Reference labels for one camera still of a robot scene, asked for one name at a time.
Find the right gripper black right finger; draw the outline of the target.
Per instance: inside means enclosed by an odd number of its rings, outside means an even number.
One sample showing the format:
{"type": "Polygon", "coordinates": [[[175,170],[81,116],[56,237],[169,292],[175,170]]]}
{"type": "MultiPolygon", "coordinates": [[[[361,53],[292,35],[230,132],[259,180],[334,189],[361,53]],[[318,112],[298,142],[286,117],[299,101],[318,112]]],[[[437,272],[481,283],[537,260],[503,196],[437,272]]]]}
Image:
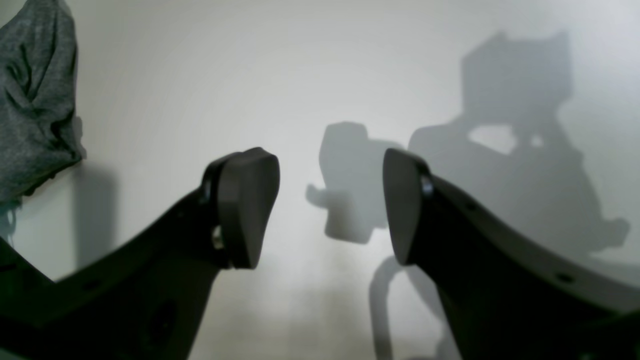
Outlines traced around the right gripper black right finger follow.
{"type": "Polygon", "coordinates": [[[438,290],[464,360],[637,360],[639,287],[531,241],[423,158],[389,148],[382,185],[395,259],[438,290]]]}

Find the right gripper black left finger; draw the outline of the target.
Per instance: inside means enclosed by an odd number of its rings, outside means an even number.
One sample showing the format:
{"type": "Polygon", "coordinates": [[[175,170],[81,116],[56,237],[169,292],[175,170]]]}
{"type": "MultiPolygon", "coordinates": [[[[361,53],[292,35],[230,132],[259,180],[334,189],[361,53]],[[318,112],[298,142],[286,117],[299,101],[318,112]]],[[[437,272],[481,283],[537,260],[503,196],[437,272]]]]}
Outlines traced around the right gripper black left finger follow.
{"type": "Polygon", "coordinates": [[[281,182],[261,147],[209,164],[137,237],[60,281],[1,241],[1,358],[185,360],[221,271],[256,269],[281,182]]]}

